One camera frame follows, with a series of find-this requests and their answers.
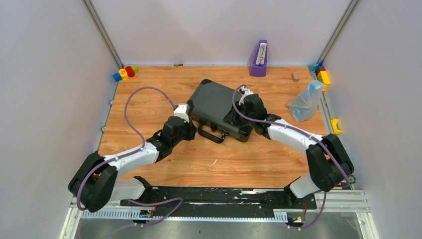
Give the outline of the black poker set case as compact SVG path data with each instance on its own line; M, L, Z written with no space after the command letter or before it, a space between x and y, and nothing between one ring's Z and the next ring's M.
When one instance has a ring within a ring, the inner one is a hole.
M227 136L248 141L252 126L234 110L233 95L235 101L240 100L241 94L232 88L209 79L199 83L187 101L192 119L199 123L199 135L218 144Z

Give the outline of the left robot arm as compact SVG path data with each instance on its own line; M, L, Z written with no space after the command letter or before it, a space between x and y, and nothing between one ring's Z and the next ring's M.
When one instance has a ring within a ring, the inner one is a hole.
M78 209L96 212L109 202L128 199L141 206L148 205L152 201L152 192L147 189L147 181L140 177L128 180L120 177L164 159L181 141L193 140L196 131L191 117L172 116L144 145L106 156L91 153L68 185L77 199Z

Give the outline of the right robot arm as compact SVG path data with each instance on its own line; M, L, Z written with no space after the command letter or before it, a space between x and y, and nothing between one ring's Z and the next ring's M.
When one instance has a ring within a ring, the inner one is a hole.
M305 155L308 174L285 187L284 201L296 208L304 197L315 192L329 192L342 181L348 187L354 166L342 142L335 134L325 136L296 127L281 117L269 114L257 94L241 92L239 100L232 96L232 107L254 130L269 140L286 144Z

